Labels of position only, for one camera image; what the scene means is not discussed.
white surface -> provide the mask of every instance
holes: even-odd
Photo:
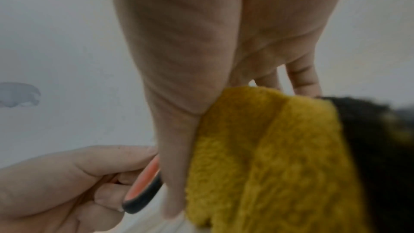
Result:
[[[414,102],[413,2],[340,1],[317,47],[325,94]],[[152,142],[141,82],[110,0],[0,0],[0,56],[0,82],[42,92],[36,107],[0,109],[0,167],[87,145]],[[291,92],[284,73],[282,84]],[[158,203],[113,232],[136,219],[131,233],[174,232],[177,221],[161,222]]]

human hand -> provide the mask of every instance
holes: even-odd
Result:
[[[0,232],[110,230],[123,218],[123,197],[156,153],[154,147],[93,146],[1,169]]]
[[[185,206],[191,146],[201,116],[226,86],[321,94],[314,50],[338,0],[115,0],[150,106],[166,217]]]

gray smudge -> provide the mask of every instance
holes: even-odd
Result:
[[[40,102],[37,87],[15,82],[0,83],[0,107],[30,107]]]

skin crease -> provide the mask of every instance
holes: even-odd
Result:
[[[164,215],[185,207],[191,146],[201,115],[226,86],[317,96],[316,43],[338,0],[114,0],[141,73],[168,186]]]
[[[114,228],[124,216],[123,197],[156,153],[154,147],[93,146],[1,169],[0,232]]]

hand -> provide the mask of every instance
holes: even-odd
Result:
[[[112,229],[124,215],[124,195],[155,154],[154,147],[94,146],[1,169],[0,232]]]
[[[163,180],[164,214],[185,206],[191,145],[200,117],[226,86],[321,94],[314,51],[338,0],[114,0],[150,106]]]

